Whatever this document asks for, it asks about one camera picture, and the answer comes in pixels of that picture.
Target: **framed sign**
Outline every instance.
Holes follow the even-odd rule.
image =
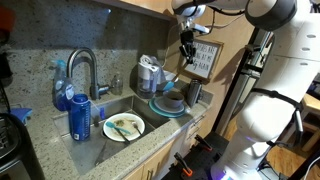
[[[184,72],[196,75],[201,79],[209,80],[212,74],[212,69],[219,59],[223,43],[206,42],[195,39],[194,47],[197,49],[193,64],[188,64],[183,70]]]

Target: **faucet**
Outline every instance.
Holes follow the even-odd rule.
[[[110,87],[109,85],[100,86],[98,84],[97,60],[96,60],[96,56],[94,55],[91,49],[83,47],[83,48],[76,49],[71,53],[68,59],[67,77],[72,78],[74,61],[81,52],[86,52],[90,55],[89,66],[90,66],[90,75],[91,75],[91,86],[90,86],[91,99],[92,100],[100,99],[100,95],[107,93]]]

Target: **kitchen sink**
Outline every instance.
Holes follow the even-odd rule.
[[[132,140],[130,144],[135,143],[139,139],[146,136],[148,133],[157,129],[169,119],[160,116],[153,112],[147,102],[141,100],[137,96],[130,96],[123,99],[111,101],[98,108],[105,109],[106,118],[118,113],[133,113],[139,116],[145,123],[145,130],[139,138]],[[68,149],[70,156],[80,175],[86,174],[95,167],[96,159],[98,158],[104,144],[106,147],[103,153],[102,160],[106,160],[119,151],[127,148],[123,142],[117,142],[103,135],[102,127],[104,121],[101,121],[99,112],[96,108],[91,107],[91,127],[90,136],[85,141],[75,141],[70,136],[68,115],[58,116],[53,118],[54,123],[62,137],[62,140]]]

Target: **dish rack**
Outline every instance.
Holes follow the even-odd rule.
[[[0,80],[0,112],[5,112],[5,111],[7,111],[7,113],[11,112],[8,97],[7,97],[6,92],[4,90],[4,86],[2,84],[2,81]]]

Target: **fork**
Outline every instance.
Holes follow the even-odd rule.
[[[139,130],[139,128],[138,128],[137,122],[132,121],[131,123],[132,123],[132,126],[133,126],[136,130],[138,130],[138,132],[139,132],[139,134],[140,134],[140,136],[141,136],[142,134],[141,134],[141,132],[140,132],[140,130]]]

